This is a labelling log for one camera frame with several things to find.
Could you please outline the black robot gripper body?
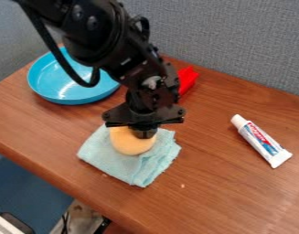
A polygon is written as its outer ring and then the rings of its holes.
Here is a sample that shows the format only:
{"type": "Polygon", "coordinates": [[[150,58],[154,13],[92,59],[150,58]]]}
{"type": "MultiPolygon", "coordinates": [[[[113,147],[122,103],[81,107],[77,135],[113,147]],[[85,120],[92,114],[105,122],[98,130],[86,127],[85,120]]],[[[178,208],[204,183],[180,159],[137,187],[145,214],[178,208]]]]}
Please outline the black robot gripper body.
{"type": "Polygon", "coordinates": [[[101,115],[105,126],[126,126],[133,131],[149,132],[162,124],[182,123],[185,110],[177,100],[177,88],[128,89],[124,102],[101,115]]]}

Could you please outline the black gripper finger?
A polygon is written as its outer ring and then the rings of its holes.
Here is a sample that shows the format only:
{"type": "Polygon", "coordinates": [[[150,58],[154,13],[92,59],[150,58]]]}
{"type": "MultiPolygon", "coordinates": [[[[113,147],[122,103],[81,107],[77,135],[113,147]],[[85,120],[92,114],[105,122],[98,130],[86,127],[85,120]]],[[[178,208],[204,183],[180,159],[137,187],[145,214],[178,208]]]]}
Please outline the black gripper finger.
{"type": "Polygon", "coordinates": [[[132,130],[132,134],[137,139],[150,139],[156,133],[157,133],[156,129],[149,129],[145,131],[138,130],[138,129],[132,130]]]}

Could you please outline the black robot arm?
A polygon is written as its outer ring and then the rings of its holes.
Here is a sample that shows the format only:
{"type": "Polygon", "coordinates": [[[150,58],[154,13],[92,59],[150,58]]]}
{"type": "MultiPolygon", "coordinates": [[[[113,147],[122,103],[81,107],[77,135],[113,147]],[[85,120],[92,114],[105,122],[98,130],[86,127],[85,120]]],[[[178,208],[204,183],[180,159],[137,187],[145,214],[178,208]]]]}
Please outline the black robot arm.
{"type": "Polygon", "coordinates": [[[181,123],[178,78],[149,43],[149,21],[129,16],[118,0],[10,0],[35,29],[68,77],[92,88],[102,73],[126,87],[122,104],[102,113],[106,127],[138,139],[181,123]]]}

